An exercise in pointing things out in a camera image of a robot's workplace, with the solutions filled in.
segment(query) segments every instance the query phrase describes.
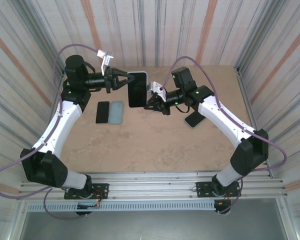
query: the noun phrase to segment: light blue phone case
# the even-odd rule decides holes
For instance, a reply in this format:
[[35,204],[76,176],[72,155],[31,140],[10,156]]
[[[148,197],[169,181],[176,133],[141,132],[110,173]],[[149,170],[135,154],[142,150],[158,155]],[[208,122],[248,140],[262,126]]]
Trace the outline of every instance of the light blue phone case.
[[123,115],[124,115],[124,102],[123,101],[111,102],[108,123],[122,124]]

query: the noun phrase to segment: floor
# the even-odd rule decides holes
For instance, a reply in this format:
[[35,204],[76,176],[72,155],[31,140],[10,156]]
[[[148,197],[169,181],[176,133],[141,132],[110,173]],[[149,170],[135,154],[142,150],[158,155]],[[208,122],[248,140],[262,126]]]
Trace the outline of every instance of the floor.
[[286,240],[275,199],[240,199],[229,215],[214,211],[93,212],[62,221],[28,213],[22,240]]
[[[122,67],[146,71],[148,82],[163,83],[170,67]],[[194,66],[190,71],[197,86],[208,81]],[[232,66],[204,67],[215,83],[221,102],[242,121],[248,114]],[[172,78],[167,91],[175,90]],[[95,124],[99,101],[124,101],[121,125]],[[221,170],[230,163],[234,147],[205,119],[196,128],[184,121],[189,115],[171,109],[171,115],[143,108],[129,108],[127,87],[106,94],[94,92],[65,142],[61,160],[77,172],[151,172]]]

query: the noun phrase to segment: phone on table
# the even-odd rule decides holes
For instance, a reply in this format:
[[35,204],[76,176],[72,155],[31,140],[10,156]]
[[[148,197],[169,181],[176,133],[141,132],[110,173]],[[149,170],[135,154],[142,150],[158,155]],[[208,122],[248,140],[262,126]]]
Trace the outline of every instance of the phone on table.
[[134,80],[128,83],[128,103],[130,108],[140,108],[147,105],[148,75],[145,71],[130,71]]
[[107,124],[109,119],[109,106],[110,102],[100,101],[96,109],[96,124]]
[[195,126],[197,126],[199,123],[201,123],[205,118],[206,118],[205,116],[202,116],[197,111],[194,111],[189,116],[187,116],[184,119],[184,121],[186,122],[186,124],[189,125],[190,128],[193,129]]

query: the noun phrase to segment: striped wall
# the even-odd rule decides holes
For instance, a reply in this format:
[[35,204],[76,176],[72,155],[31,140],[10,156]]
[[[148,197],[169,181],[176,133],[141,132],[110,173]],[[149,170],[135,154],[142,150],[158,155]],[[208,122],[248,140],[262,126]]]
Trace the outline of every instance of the striped wall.
[[[114,53],[116,66],[169,66],[180,56],[234,65],[269,0],[28,0],[49,44]],[[78,53],[99,64],[95,54]]]
[[[56,97],[50,49],[36,41],[21,10],[16,1],[0,1],[0,167],[41,136]],[[0,174],[0,191],[16,195],[24,179],[21,163],[11,167]],[[9,232],[13,209],[13,200],[0,197],[0,239]]]
[[[287,152],[274,174],[283,178],[300,226],[300,0],[282,0],[250,55],[238,65],[259,128]],[[271,148],[269,162],[282,154]]]

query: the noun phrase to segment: mounting plate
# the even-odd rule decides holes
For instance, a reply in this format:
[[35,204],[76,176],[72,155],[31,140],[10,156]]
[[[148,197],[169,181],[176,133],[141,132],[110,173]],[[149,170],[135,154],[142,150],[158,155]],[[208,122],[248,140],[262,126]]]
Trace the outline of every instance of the mounting plate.
[[[215,197],[225,197],[226,195],[219,196],[215,194],[212,187],[211,181],[198,181],[195,183],[196,194],[198,198],[215,198]],[[239,194],[239,183],[237,181],[233,182],[227,187],[227,193],[230,193],[230,197],[237,197]]]
[[[99,199],[107,199],[109,193],[109,184],[108,183],[92,183],[92,190],[100,190],[102,196],[100,196],[100,191],[95,191]],[[64,199],[66,200],[87,200],[87,199],[97,199],[96,195],[91,193],[89,197],[81,197],[77,195],[71,188],[68,192],[64,193]]]

